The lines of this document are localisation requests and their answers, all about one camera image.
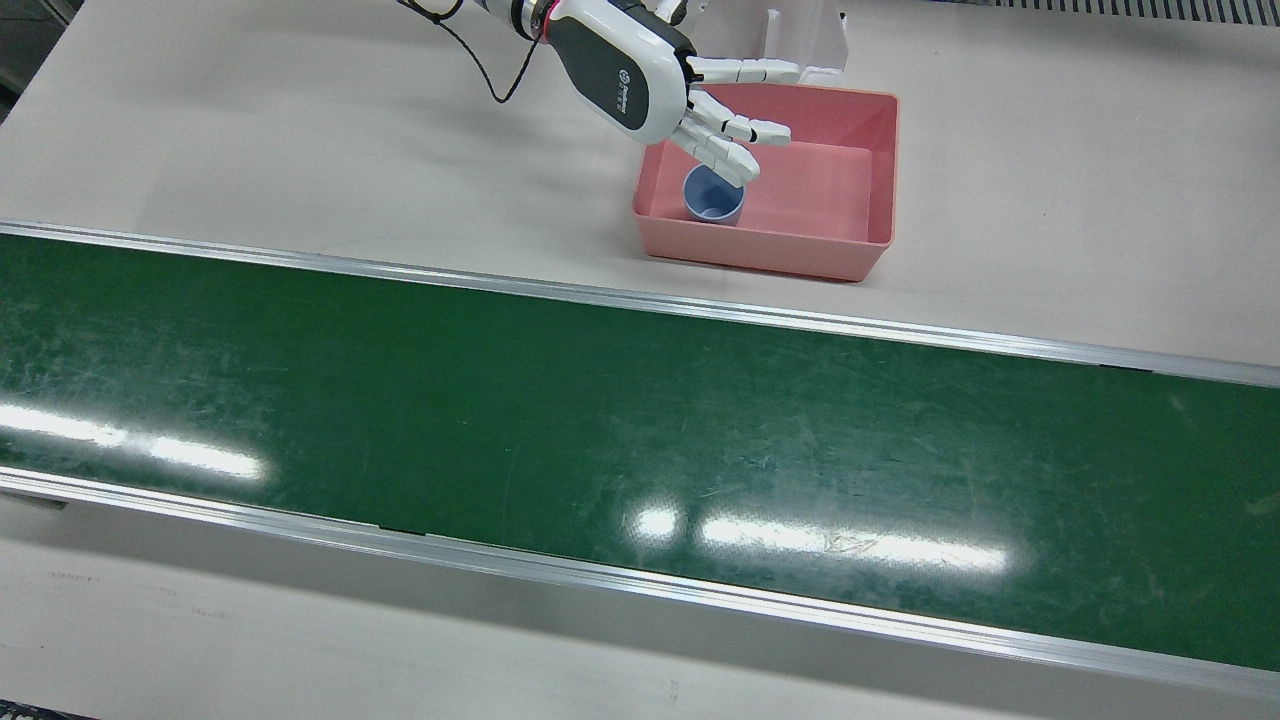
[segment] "gray floor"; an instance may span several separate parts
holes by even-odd
[[[54,5],[74,12],[81,3],[61,0]],[[41,0],[0,0],[0,122],[63,36],[63,19]]]

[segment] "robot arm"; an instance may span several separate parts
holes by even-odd
[[[640,0],[476,3],[521,37],[550,45],[577,92],[614,127],[646,145],[669,138],[735,186],[760,174],[750,150],[735,140],[791,141],[786,126],[735,114],[698,86],[794,83],[800,79],[799,65],[698,56],[671,24],[684,17],[684,1],[663,0],[660,15]]]

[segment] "pink plastic bin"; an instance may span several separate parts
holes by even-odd
[[[736,227],[690,220],[681,197],[696,160],[650,146],[632,209],[645,252],[858,282],[893,241],[897,97],[826,87],[709,88],[736,113],[791,126],[791,145],[753,146],[760,178]]]

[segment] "scratch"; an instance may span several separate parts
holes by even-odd
[[[1244,511],[1254,518],[1261,515],[1270,515],[1280,510],[1280,492],[1271,493],[1262,500],[1248,502],[1244,505]]]
[[[507,480],[502,486],[502,542],[507,542],[507,498],[511,496],[511,478],[516,474],[516,459],[520,457],[520,446],[511,452],[511,464],[507,466]]]

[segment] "plastic cup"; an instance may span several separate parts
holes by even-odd
[[[695,220],[736,225],[745,200],[745,187],[733,187],[707,165],[698,165],[685,176],[685,208]]]

